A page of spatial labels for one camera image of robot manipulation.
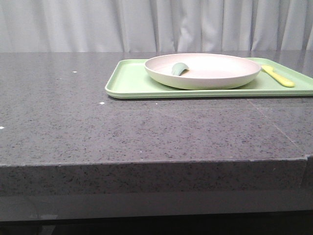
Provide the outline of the beige round plate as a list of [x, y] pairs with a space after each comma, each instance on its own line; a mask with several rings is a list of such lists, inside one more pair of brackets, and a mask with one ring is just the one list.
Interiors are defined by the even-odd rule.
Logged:
[[[175, 63], [185, 63], [189, 70], [171, 75]], [[210, 54], [180, 53], [151, 58], [145, 70], [155, 81], [187, 90], [223, 90], [243, 86], [256, 78], [261, 66], [242, 57]]]

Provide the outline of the yellow plastic fork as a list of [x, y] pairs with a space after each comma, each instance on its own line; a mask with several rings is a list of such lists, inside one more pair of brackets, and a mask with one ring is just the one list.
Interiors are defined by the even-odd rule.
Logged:
[[295, 87], [295, 83], [291, 80], [285, 78], [284, 76], [276, 73], [274, 71], [274, 67], [270, 65], [261, 65], [262, 70], [267, 73], [269, 76], [271, 76], [274, 80], [276, 80], [279, 84], [281, 84], [284, 87], [293, 88]]

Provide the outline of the light green plastic tray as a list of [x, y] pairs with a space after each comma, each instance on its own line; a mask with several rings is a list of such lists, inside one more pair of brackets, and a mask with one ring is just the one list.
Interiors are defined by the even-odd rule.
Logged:
[[279, 63], [265, 58], [253, 58], [254, 62], [270, 65], [274, 71], [293, 81], [293, 88], [284, 87], [265, 72], [260, 72], [250, 83], [229, 90], [181, 90], [154, 81], [145, 71], [144, 59], [128, 59], [118, 62], [105, 90], [118, 99], [152, 98], [227, 98], [227, 97], [303, 97], [313, 95], [313, 79]]

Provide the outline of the sage green plastic spoon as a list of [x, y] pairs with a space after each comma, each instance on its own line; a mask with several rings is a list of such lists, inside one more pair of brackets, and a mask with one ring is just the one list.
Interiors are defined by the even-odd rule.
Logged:
[[185, 63], [178, 62], [172, 66], [171, 75], [180, 76], [187, 70], [189, 67]]

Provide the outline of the white pleated curtain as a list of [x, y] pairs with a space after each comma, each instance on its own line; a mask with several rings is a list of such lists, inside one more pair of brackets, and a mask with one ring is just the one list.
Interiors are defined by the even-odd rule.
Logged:
[[1, 52], [311, 50], [310, 0], [3, 0]]

